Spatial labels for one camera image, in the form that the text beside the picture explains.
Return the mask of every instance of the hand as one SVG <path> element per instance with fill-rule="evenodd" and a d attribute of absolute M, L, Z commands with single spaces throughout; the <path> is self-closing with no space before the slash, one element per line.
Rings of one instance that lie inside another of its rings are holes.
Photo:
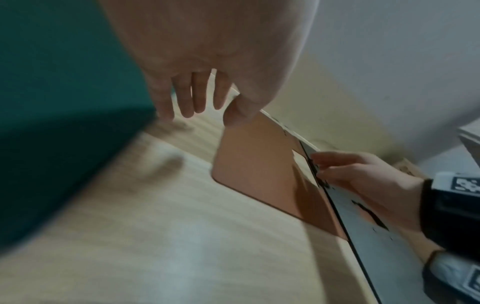
<path fill-rule="evenodd" d="M 362 198 L 378 216 L 420 231 L 424 180 L 405 174 L 373 154 L 319 152 L 311 156 L 317 176 Z"/>
<path fill-rule="evenodd" d="M 232 83 L 240 91 L 223 116 L 230 126 L 252 118 L 276 96 L 300 55 L 319 0 L 99 2 L 140 66 L 160 118 L 174 118 L 172 84 L 183 116 L 203 112 L 215 68 L 216 109 Z"/>

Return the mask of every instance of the white wall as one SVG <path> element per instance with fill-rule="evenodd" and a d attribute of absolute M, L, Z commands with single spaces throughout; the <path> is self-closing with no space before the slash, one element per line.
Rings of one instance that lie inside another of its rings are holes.
<path fill-rule="evenodd" d="M 441 171 L 478 173 L 480 168 L 463 145 L 450 148 L 434 157 L 418 163 L 423 173 L 430 177 Z"/>
<path fill-rule="evenodd" d="M 413 161 L 450 149 L 431 168 L 463 160 L 456 127 L 480 117 L 479 12 L 478 0 L 321 0 L 306 51 Z"/>

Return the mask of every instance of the brown leather mouse pad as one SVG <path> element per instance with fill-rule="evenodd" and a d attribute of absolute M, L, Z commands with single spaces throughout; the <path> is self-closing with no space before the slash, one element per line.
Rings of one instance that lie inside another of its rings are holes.
<path fill-rule="evenodd" d="M 305 156 L 299 147 L 296 137 L 259 113 L 246 125 L 225 129 L 211 175 L 222 185 L 347 239 L 323 189 L 295 162 L 292 150 Z"/>

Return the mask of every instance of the light wood tabletop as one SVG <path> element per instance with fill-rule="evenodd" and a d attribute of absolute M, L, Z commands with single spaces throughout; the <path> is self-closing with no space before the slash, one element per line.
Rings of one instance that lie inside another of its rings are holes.
<path fill-rule="evenodd" d="M 0 303 L 376 303 L 345 240 L 212 180 L 221 115 L 148 126 L 0 259 Z"/>

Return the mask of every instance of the teal fabric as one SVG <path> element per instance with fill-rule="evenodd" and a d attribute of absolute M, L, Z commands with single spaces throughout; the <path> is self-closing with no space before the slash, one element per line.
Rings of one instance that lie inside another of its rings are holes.
<path fill-rule="evenodd" d="M 0 0 L 0 247 L 34 231 L 154 116 L 98 4 Z"/>

